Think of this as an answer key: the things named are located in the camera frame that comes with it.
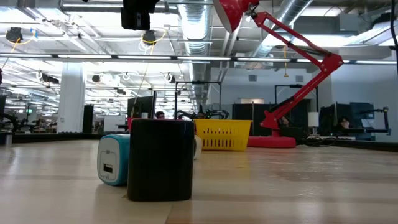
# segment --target red lamp base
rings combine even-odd
[[[249,136],[248,147],[295,148],[296,140],[291,137]]]

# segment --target lamp head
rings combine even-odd
[[[213,4],[223,26],[232,33],[241,22],[243,14],[250,10],[250,4],[257,6],[259,0],[214,0]]]

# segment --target table surface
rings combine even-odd
[[[309,138],[312,138],[312,137],[325,139],[325,138],[335,138],[336,136],[309,136]],[[354,136],[340,136],[337,139],[340,139],[340,140],[345,140],[345,139],[347,139],[347,140],[355,140],[355,137]]]
[[[1,223],[398,223],[398,154],[342,147],[204,151],[184,202],[130,202],[98,141],[0,147]]]

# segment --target usb port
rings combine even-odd
[[[109,165],[109,164],[104,164],[104,171],[105,171],[105,172],[112,173],[112,171],[113,171],[113,166],[112,166],[112,165]]]

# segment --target lamp arm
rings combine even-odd
[[[343,59],[340,55],[331,53],[321,47],[316,46],[315,44],[311,43],[308,39],[306,39],[301,34],[297,33],[287,25],[281,23],[276,18],[272,17],[267,12],[252,12],[252,18],[254,22],[257,24],[258,27],[264,29],[270,35],[273,35],[280,41],[282,41],[286,46],[290,47],[291,49],[295,50],[301,56],[305,57],[309,61],[311,61],[314,65],[316,65],[320,69],[320,73],[316,75],[312,80],[310,80],[306,85],[301,87],[298,92],[292,97],[286,99],[282,103],[275,106],[275,110],[273,112],[268,112],[267,110],[264,111],[266,118],[264,121],[260,123],[263,128],[271,128],[273,130],[272,135],[278,136],[279,135],[279,127],[278,127],[278,120],[283,117],[289,110],[291,110],[297,103],[299,103],[307,94],[309,94],[314,88],[316,88],[325,78],[327,78],[332,72],[334,72],[337,68],[342,66]],[[266,19],[272,21],[275,25],[279,26],[281,29],[286,30],[288,33],[293,35],[295,38],[302,40],[305,42],[309,47],[311,47],[314,51],[318,52],[319,54],[323,55],[324,58],[322,61],[315,59],[302,48],[297,47],[290,41],[283,38],[280,34],[273,31],[269,27],[264,25]]]

